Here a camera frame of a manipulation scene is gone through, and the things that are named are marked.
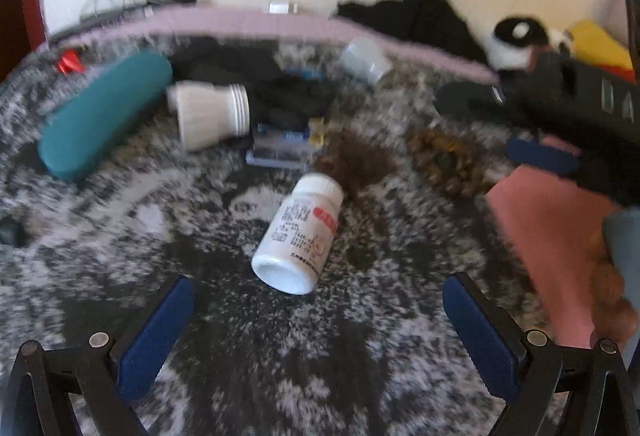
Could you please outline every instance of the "brown debris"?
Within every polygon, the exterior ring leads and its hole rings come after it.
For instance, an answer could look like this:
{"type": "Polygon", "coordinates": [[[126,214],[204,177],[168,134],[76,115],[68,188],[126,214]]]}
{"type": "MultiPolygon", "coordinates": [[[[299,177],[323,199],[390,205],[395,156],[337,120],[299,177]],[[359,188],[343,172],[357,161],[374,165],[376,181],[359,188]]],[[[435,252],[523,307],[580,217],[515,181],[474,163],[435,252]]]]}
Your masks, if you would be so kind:
{"type": "Polygon", "coordinates": [[[491,188],[484,179],[484,167],[469,145],[439,127],[413,131],[406,146],[415,167],[430,185],[449,196],[471,198],[491,188]]]}
{"type": "Polygon", "coordinates": [[[315,159],[313,168],[334,178],[347,196],[354,196],[395,170],[387,149],[348,129],[326,134],[324,152],[315,159]]]}

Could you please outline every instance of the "white plastic cup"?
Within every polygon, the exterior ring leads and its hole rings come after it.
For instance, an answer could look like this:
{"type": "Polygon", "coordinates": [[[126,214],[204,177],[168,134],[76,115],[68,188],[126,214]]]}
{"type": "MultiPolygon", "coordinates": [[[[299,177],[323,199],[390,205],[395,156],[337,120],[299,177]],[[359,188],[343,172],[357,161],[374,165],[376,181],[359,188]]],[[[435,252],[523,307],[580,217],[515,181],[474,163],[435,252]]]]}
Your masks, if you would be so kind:
{"type": "Polygon", "coordinates": [[[167,103],[178,114],[180,141],[188,151],[249,133],[249,101],[242,85],[178,82],[167,90],[167,103]]]}
{"type": "Polygon", "coordinates": [[[379,45],[369,37],[354,38],[340,55],[340,63],[370,85],[376,85],[392,67],[379,45]]]}
{"type": "Polygon", "coordinates": [[[324,174],[300,178],[282,202],[251,261],[255,275],[293,295],[313,291],[329,255],[344,194],[324,174]]]}

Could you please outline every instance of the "gray object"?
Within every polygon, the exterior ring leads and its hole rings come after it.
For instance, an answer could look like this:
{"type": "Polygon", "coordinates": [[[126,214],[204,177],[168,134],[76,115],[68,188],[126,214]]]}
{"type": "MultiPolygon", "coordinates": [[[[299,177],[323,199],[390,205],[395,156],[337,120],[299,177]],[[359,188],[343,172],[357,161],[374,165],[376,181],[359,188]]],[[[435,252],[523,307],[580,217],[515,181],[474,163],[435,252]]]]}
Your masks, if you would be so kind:
{"type": "Polygon", "coordinates": [[[16,248],[22,248],[27,244],[27,234],[22,223],[9,215],[0,219],[0,242],[16,248]]]}
{"type": "Polygon", "coordinates": [[[33,352],[35,352],[37,348],[38,348],[38,343],[35,340],[27,340],[27,342],[25,342],[22,345],[20,352],[24,356],[29,356],[29,355],[33,355],[33,352]]]}
{"type": "MultiPolygon", "coordinates": [[[[640,209],[633,207],[606,217],[602,235],[614,266],[625,278],[625,298],[640,311],[640,209]]],[[[640,408],[640,353],[637,352],[640,328],[626,343],[622,360],[634,389],[636,407],[640,408]]]]}
{"type": "Polygon", "coordinates": [[[534,346],[541,348],[546,344],[546,335],[542,331],[533,330],[527,334],[527,340],[534,346]]]}
{"type": "Polygon", "coordinates": [[[340,55],[340,64],[369,85],[376,85],[392,67],[379,45],[368,37],[354,38],[340,55]]]}
{"type": "Polygon", "coordinates": [[[89,337],[89,345],[92,348],[101,348],[105,346],[107,342],[109,342],[109,336],[102,331],[94,333],[89,337]]]}
{"type": "Polygon", "coordinates": [[[298,4],[292,0],[270,0],[269,13],[276,14],[295,14],[298,12],[298,4]]]}
{"type": "Polygon", "coordinates": [[[615,355],[618,347],[613,340],[604,339],[600,342],[600,348],[605,353],[609,353],[609,355],[615,355]]]}

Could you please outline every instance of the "pink card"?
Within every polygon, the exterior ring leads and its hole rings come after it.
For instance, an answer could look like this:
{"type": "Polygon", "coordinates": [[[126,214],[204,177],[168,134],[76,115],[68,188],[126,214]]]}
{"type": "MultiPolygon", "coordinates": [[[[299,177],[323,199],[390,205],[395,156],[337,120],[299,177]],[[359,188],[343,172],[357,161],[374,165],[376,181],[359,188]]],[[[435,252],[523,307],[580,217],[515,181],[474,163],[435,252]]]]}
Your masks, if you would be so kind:
{"type": "Polygon", "coordinates": [[[604,217],[619,208],[605,196],[525,166],[497,183],[487,201],[529,273],[556,343],[588,348],[593,262],[586,248],[604,217]]]}

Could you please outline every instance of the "gray plastic cup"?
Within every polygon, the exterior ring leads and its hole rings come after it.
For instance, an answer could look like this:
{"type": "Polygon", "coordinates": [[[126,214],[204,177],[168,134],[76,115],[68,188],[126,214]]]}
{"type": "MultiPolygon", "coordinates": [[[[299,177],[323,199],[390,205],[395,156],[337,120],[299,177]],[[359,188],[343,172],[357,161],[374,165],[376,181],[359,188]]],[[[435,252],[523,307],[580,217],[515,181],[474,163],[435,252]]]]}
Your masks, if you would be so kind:
{"type": "Polygon", "coordinates": [[[369,37],[354,38],[340,55],[340,63],[353,76],[370,85],[376,85],[392,67],[380,46],[369,37]]]}

